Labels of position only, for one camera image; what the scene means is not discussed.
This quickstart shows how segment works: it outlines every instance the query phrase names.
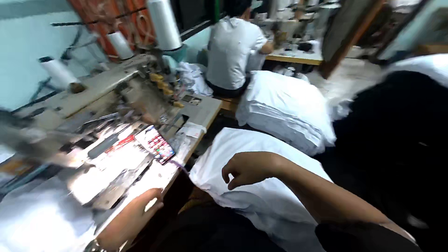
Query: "sleeve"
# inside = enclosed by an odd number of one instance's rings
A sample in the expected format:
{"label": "sleeve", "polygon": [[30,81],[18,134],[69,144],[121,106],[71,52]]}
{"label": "sleeve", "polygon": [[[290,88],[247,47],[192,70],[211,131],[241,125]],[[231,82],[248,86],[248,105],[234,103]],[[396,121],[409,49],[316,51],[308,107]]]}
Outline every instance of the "sleeve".
{"label": "sleeve", "polygon": [[210,51],[211,48],[211,41],[213,40],[213,37],[215,36],[215,26],[212,26],[210,29],[210,39],[208,40],[207,44],[207,50]]}
{"label": "sleeve", "polygon": [[260,27],[258,27],[257,25],[254,25],[254,24],[251,24],[251,25],[253,25],[253,29],[254,29],[255,42],[250,49],[259,51],[263,47],[263,45],[267,43],[267,39],[264,37],[264,34],[261,31]]}
{"label": "sleeve", "polygon": [[373,223],[321,223],[316,236],[327,252],[422,252],[407,238]]}

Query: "light blue wall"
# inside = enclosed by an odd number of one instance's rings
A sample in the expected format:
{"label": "light blue wall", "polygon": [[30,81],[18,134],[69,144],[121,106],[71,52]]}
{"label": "light blue wall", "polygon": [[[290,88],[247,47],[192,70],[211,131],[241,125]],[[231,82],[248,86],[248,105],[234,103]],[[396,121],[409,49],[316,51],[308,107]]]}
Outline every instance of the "light blue wall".
{"label": "light blue wall", "polygon": [[[30,1],[39,4],[45,2]],[[11,2],[19,1],[0,0],[0,8]],[[73,10],[24,17],[21,16],[23,13],[27,12],[18,11],[17,18],[5,18],[0,11],[0,107],[9,110],[27,104],[36,91],[38,82],[48,77],[37,59],[44,56],[59,58],[76,35],[77,26],[53,27],[50,23],[80,21]],[[89,37],[85,31],[79,43],[87,42]],[[100,59],[106,61],[96,44],[90,47]],[[79,62],[71,60],[68,68],[77,77],[88,75],[98,62],[86,48],[77,49],[73,56]]]}
{"label": "light blue wall", "polygon": [[432,14],[442,7],[448,7],[448,0],[432,0],[428,3],[405,27],[398,37],[386,48],[379,56],[380,59],[389,59],[394,56],[397,51],[408,51],[415,48],[418,35],[425,29],[426,23],[430,20]]}
{"label": "light blue wall", "polygon": [[184,61],[188,63],[198,63],[197,55],[202,49],[207,48],[208,41],[210,40],[211,26],[196,33],[184,41],[186,44],[187,52]]}

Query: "red panel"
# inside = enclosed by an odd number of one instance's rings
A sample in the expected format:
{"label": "red panel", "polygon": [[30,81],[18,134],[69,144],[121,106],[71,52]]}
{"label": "red panel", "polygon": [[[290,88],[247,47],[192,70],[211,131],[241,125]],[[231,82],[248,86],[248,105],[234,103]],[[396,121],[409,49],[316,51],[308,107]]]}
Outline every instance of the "red panel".
{"label": "red panel", "polygon": [[132,49],[136,46],[145,47],[155,40],[154,27],[146,9],[115,18],[145,7],[145,0],[69,0],[69,2],[84,22],[100,20],[98,23],[88,25],[88,28],[100,35],[98,43],[111,60],[116,59],[117,54],[106,37],[109,32],[120,30]]}

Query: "black hair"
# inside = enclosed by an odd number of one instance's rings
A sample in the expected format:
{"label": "black hair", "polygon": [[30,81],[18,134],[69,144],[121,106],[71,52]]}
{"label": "black hair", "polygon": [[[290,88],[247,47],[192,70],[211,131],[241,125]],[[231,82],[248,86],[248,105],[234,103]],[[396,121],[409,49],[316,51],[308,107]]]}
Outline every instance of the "black hair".
{"label": "black hair", "polygon": [[239,17],[251,5],[252,0],[224,0],[224,11],[230,17]]}

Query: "person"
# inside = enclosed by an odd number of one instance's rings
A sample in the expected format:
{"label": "person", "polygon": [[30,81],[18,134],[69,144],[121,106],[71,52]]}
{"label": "person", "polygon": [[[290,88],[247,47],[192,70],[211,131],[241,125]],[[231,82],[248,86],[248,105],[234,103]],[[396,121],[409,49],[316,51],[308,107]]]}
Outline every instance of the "person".
{"label": "person", "polygon": [[[237,153],[222,169],[222,177],[229,190],[267,178],[281,180],[318,222],[315,233],[327,252],[421,252],[414,239],[378,209],[275,153]],[[160,197],[159,193],[153,189],[140,203],[128,205],[126,214],[119,214],[100,234],[100,245],[116,249],[129,237],[123,231],[136,235],[138,231],[135,230],[147,221],[143,210],[146,203],[151,197]],[[148,216],[160,206],[156,203]],[[196,206],[180,213],[177,220],[162,230],[150,249],[157,252],[179,250],[283,251],[248,219],[219,206]]]}
{"label": "person", "polygon": [[249,22],[251,0],[226,0],[227,16],[215,24],[208,44],[207,84],[217,96],[240,96],[249,84],[246,66],[251,50],[269,54],[274,48],[260,27]]}

